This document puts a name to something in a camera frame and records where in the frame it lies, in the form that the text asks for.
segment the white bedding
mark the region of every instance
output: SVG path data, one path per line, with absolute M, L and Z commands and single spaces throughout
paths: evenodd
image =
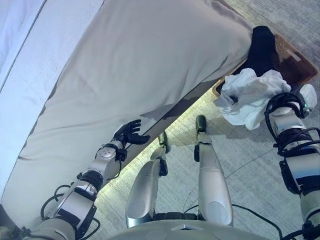
M 119 124 L 173 105 L 199 83 L 225 75 L 250 44 L 250 24 L 216 1 L 106 1 L 16 161 L 1 200 L 7 214 L 19 227 L 30 223 Z
M 4 41 L 8 46 L 2 45 L 1 51 L 10 45 L 20 48 L 21 42 L 13 40 L 25 38 L 42 2 L 14 0 L 7 5 L 9 11 L 2 22 L 12 34 L 7 28 L 1 32 L 8 40 Z M 34 22 L 0 92 L 0 197 L 62 69 L 102 3 L 103 0 L 47 0 Z M 18 31 L 18 25 L 24 28 Z M 8 55 L 5 64 L 11 65 L 10 60 L 14 59 Z
M 46 0 L 1 0 L 0 91 L 45 1 Z

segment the floor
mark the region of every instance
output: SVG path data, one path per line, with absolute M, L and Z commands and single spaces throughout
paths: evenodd
M 320 66 L 320 1 L 318 0 L 225 0 L 246 19 L 266 25 Z M 320 103 L 320 78 L 310 82 Z M 166 130 L 171 151 L 167 155 L 168 175 L 159 180 L 156 212 L 183 212 L 197 204 L 199 165 L 193 160 L 196 143 L 195 119 L 207 117 L 208 134 L 226 176 L 231 200 L 249 207 L 275 222 L 284 235 L 301 229 L 299 197 L 287 191 L 274 141 L 266 127 L 247 130 L 225 121 L 213 104 L 209 90 Z M 320 126 L 320 104 L 304 120 L 307 127 Z M 125 206 L 140 168 L 158 146 L 152 142 L 99 193 L 96 201 L 100 230 L 91 239 L 105 239 L 126 228 Z M 242 209 L 234 209 L 234 227 L 271 240 L 277 231 Z

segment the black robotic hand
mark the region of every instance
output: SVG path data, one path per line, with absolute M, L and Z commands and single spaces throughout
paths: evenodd
M 150 136 L 140 136 L 137 132 L 140 131 L 141 120 L 134 120 L 126 125 L 123 125 L 113 136 L 114 140 L 118 140 L 122 142 L 123 148 L 125 148 L 126 144 L 136 144 L 142 145 L 146 144 Z

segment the beige bed sheet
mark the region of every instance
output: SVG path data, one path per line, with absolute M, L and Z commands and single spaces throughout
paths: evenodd
M 106 1 L 20 153 L 1 200 L 9 217 L 18 227 L 39 221 L 43 202 L 120 124 L 225 75 L 250 44 L 250 23 L 216 1 Z

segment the brown box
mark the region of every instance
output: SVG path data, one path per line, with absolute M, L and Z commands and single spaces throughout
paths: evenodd
M 274 38 L 276 52 L 279 55 L 279 63 L 276 64 L 275 70 L 281 73 L 282 78 L 290 86 L 305 84 L 319 73 L 317 68 L 282 36 L 275 34 Z M 219 92 L 224 83 L 225 77 L 219 79 L 212 87 L 212 92 L 217 97 L 220 96 Z

